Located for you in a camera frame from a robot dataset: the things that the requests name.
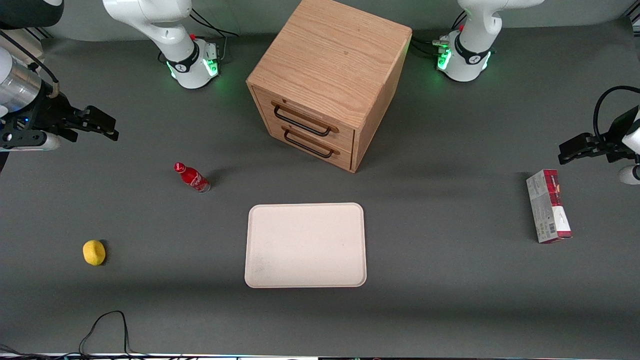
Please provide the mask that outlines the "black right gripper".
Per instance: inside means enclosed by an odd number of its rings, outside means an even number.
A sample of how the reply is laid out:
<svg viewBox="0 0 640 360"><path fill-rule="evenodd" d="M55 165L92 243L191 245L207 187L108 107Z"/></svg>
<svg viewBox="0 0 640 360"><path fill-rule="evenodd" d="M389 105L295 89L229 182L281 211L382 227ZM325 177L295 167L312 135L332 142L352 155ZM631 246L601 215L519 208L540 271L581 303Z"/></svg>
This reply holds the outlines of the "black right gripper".
<svg viewBox="0 0 640 360"><path fill-rule="evenodd" d="M114 142L119 139L114 117L94 105L80 111L65 96L38 96L23 109L1 109L2 151L57 150L63 140L76 142L78 131L99 133Z"/></svg>

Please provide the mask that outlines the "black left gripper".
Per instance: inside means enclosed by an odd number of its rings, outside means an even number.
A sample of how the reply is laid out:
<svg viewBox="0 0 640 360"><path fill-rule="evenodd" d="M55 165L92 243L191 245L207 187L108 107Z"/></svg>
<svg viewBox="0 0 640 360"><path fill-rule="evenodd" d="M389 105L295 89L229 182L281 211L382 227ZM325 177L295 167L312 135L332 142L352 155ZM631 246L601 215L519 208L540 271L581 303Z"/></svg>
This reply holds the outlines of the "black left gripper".
<svg viewBox="0 0 640 360"><path fill-rule="evenodd" d="M622 158L639 162L639 107L616 117L603 135L607 150L607 161L612 163ZM583 132L558 146L558 162L561 166L580 158L600 157L604 154L596 136Z"/></svg>

